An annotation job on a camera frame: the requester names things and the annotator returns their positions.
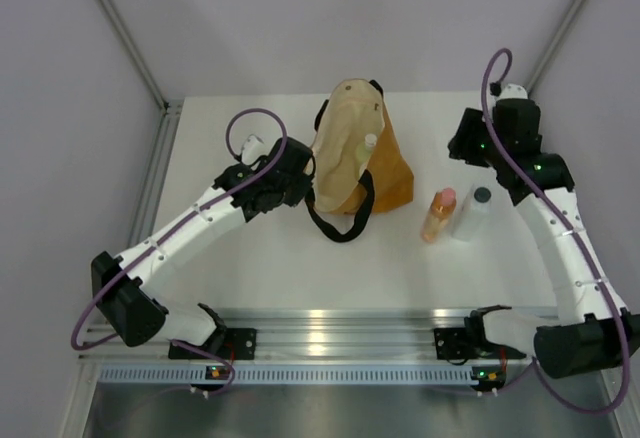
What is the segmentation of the tan canvas tote bag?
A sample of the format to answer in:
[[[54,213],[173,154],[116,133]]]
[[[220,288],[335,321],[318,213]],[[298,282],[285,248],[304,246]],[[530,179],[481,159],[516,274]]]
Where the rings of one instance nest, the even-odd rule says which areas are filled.
[[[377,81],[339,83],[318,111],[314,131],[315,176],[305,204],[330,241],[351,242],[372,215],[413,201],[414,174],[402,155]]]

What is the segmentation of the green pump bottle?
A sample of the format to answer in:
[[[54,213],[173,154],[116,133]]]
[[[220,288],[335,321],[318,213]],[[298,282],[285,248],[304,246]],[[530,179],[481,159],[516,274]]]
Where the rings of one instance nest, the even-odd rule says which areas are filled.
[[[355,160],[356,160],[356,165],[358,166],[359,169],[361,169],[362,167],[365,167],[366,164],[368,163],[368,160],[370,159],[376,147],[377,140],[378,140],[378,137],[375,134],[369,133],[364,137],[363,141],[359,143],[358,146],[356,147]]]

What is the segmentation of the white bottle black cap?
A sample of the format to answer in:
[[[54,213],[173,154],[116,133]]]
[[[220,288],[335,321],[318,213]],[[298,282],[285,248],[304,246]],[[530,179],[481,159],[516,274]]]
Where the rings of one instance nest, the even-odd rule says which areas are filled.
[[[451,236],[456,240],[469,242],[488,219],[491,200],[492,192],[489,188],[485,186],[472,187],[454,220]]]

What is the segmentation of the orange bottle pink cap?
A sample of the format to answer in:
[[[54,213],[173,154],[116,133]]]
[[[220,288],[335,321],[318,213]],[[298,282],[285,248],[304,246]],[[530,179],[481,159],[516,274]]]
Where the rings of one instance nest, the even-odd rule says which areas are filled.
[[[432,243],[438,238],[453,216],[456,204],[457,195],[453,188],[444,188],[434,195],[421,230],[421,237],[426,242]]]

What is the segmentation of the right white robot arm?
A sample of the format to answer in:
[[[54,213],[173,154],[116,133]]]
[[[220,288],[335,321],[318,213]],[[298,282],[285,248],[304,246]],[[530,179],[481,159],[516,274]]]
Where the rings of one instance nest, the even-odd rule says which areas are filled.
[[[611,304],[604,299],[608,280],[601,266],[590,267],[582,253],[591,244],[580,219],[575,182],[560,155],[542,151],[540,116],[538,105],[526,98],[500,99],[492,110],[500,146],[542,190],[542,197],[501,155],[481,111],[464,111],[448,150],[454,160],[495,170],[534,238],[557,303],[555,322],[502,306],[476,311],[466,321],[467,347],[488,355],[504,345],[535,357],[548,376],[559,379],[622,365],[624,355],[639,348],[639,316],[616,292],[610,294]]]

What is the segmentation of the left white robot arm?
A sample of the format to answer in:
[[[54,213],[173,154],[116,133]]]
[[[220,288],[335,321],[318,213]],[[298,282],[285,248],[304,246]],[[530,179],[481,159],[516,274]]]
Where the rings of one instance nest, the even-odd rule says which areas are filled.
[[[207,358],[226,344],[226,326],[208,305],[188,305],[174,297],[180,268],[224,234],[261,213],[294,207],[310,190],[312,150],[279,139],[253,163],[224,170],[190,208],[138,245],[91,262],[97,307],[129,347],[152,339],[180,340]]]

